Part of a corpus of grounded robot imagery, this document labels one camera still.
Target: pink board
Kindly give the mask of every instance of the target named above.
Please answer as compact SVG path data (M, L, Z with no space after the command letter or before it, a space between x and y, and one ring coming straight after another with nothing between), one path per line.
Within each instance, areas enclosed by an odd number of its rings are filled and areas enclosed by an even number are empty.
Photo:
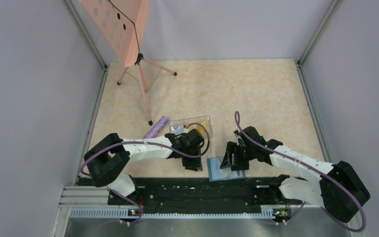
M92 20L98 26L110 46L123 62L129 67L136 62L139 47L145 31L146 19L151 0L79 0Z

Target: beige marble tabletop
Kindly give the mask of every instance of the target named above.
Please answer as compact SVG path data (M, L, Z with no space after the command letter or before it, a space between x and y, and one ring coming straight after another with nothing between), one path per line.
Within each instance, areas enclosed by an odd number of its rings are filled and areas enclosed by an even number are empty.
M134 177L208 177L206 159L223 157L228 141L235 141L233 114L240 112L241 126L254 126L269 140L323 160L316 131L293 59L164 61L178 72L162 71L147 94L155 124L163 115L169 120L209 115L213 127L211 147L202 158L204 171L184 170L181 159L143 160L127 164L124 174ZM143 62L149 85L157 68ZM109 133L139 139L149 130L139 83L126 75L120 62L111 64L101 99L90 148ZM137 77L135 67L129 72ZM165 126L159 135L169 132ZM289 172L256 160L247 176L278 176Z

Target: tripod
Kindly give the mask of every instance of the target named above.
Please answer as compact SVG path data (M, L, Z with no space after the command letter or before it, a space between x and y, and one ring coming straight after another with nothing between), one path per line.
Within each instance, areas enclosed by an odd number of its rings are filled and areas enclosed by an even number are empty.
M140 62L142 60L145 60L146 62L148 62L150 64L153 64L153 65L155 65L155 66L157 66L159 68L159 71L157 71L156 77L154 78L154 82L152 83L152 85L150 87L148 86L148 83L146 81L146 77L145 77L145 74L143 73L142 66L140 66ZM139 74L139 78L137 79L133 75L131 75L130 73L128 73L127 70L128 70L129 67L125 67L123 73L120 76L120 79L117 82L117 85L121 85L121 82L123 81L125 74L129 74L132 78L134 78L135 80L137 80L140 83L140 88L142 90L143 100L145 101L146 114L147 114L147 117L148 117L149 126L152 126L153 122L152 122L152 117L151 117L151 113L150 113L150 108L149 108L148 100L146 98L146 93L150 91L151 87L156 82L156 79L159 76L160 71L165 70L165 71L171 73L174 76L176 76L177 73L174 72L174 71L172 71L172 70L170 70L170 69L168 69L168 68L166 68L166 67L164 67L164 66L162 66L162 65L160 65L159 63L157 63L155 61L152 61L152 60L150 60L148 58L144 58L143 54L141 54L141 53L138 54L137 60L136 60L136 63L134 64L134 66L137 67L137 73Z

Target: gray floor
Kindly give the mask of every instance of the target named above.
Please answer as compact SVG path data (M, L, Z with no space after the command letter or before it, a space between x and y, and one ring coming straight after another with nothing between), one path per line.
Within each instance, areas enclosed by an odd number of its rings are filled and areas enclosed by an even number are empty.
M107 219L71 218L65 237L349 237L320 208L307 208L287 226L249 219L146 219L127 227Z

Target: clear plastic tray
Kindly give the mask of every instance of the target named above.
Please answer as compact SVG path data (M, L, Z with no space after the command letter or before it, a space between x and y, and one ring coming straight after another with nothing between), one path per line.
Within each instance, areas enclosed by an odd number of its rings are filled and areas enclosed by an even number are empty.
M213 136L213 127L211 126L210 116L201 116L196 118L186 118L186 119L180 119L180 120L173 120L169 121L169 131L174 134L181 134L183 132L186 132L186 129L197 129L200 134L207 139L207 135L205 134L204 130L201 126L197 125L191 125L188 127L188 124L197 122L199 124L202 124L208 131L208 135L210 138Z

